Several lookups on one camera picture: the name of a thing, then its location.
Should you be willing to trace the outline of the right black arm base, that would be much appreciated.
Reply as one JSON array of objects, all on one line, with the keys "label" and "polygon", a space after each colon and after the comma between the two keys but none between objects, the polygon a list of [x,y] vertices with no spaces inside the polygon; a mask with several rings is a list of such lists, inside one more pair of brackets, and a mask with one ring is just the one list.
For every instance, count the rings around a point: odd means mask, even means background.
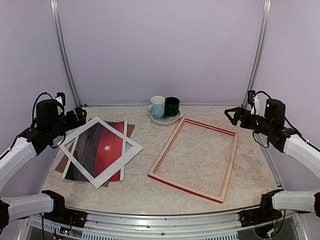
[{"label": "right black arm base", "polygon": [[281,219],[282,212],[274,209],[272,203],[272,197],[281,191],[281,189],[277,189],[262,194],[259,207],[240,211],[238,215],[241,226],[244,228]]}]

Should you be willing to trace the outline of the red and wood picture frame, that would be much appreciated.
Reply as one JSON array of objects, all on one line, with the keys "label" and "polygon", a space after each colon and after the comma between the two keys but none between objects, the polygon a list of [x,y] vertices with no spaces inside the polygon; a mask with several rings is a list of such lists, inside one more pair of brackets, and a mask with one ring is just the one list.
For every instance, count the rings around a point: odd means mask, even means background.
[{"label": "red and wood picture frame", "polygon": [[235,132],[184,117],[147,175],[221,204],[228,190],[237,143]]}]

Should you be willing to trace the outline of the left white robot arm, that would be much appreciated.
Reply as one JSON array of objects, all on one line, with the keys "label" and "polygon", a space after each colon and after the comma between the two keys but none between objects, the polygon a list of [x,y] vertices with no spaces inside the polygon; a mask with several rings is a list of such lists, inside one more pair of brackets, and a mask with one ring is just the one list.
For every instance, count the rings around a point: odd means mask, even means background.
[{"label": "left white robot arm", "polygon": [[[76,107],[65,111],[65,98],[58,94],[56,98],[36,102],[33,106],[31,126],[18,134],[12,145],[0,156],[0,186],[7,182],[26,163],[39,156],[47,147],[55,148],[54,140],[65,137],[67,132],[86,123],[87,112]],[[62,195],[51,190],[20,197],[1,197],[0,227],[10,222],[36,214],[47,214],[63,223],[70,218]]]}]

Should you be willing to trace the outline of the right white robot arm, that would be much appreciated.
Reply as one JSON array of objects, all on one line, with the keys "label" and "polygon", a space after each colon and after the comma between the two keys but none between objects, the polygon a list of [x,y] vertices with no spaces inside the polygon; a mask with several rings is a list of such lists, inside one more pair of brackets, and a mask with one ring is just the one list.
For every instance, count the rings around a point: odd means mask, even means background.
[{"label": "right white robot arm", "polygon": [[[224,114],[232,125],[239,124],[243,129],[267,137],[267,141],[281,153],[284,153],[309,169],[317,177],[320,175],[320,150],[309,141],[304,140],[294,128],[285,127],[286,106],[277,99],[267,99],[265,112],[260,116],[252,110],[235,107],[225,110]],[[260,206],[256,210],[256,218],[266,222],[276,212],[292,210],[320,215],[320,191],[286,191],[273,190],[261,196]]]}]

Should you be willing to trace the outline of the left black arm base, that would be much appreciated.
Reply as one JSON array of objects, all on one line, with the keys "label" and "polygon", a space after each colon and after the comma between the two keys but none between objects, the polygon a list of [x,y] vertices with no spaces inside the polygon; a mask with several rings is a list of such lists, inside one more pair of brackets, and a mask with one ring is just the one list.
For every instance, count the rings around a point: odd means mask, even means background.
[{"label": "left black arm base", "polygon": [[50,196],[53,200],[53,210],[43,215],[46,220],[70,227],[84,227],[88,215],[85,211],[66,208],[65,198],[54,191],[43,190],[41,193]]}]

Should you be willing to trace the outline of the white mat board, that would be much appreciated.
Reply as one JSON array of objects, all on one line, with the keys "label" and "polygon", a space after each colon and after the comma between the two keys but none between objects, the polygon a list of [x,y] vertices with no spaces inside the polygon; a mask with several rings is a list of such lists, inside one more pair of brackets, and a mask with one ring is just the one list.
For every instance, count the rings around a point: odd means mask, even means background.
[{"label": "white mat board", "polygon": [[[114,163],[112,163],[97,178],[93,178],[91,174],[88,173],[85,168],[83,168],[83,166],[78,162],[78,160],[74,158],[73,154],[79,135],[98,122],[101,123],[105,128],[109,129],[112,133],[123,139],[123,150],[121,157],[119,157]],[[124,166],[143,149],[143,146],[130,139],[127,136],[127,133],[120,133],[97,116],[89,120],[85,125],[79,127],[78,129],[70,133],[65,138],[65,140],[61,140],[58,144],[61,151],[68,157],[69,161],[72,162],[75,165],[75,167],[77,167],[77,169],[97,189],[101,187],[105,182],[107,182],[107,180],[109,180],[118,170],[124,168]]]}]

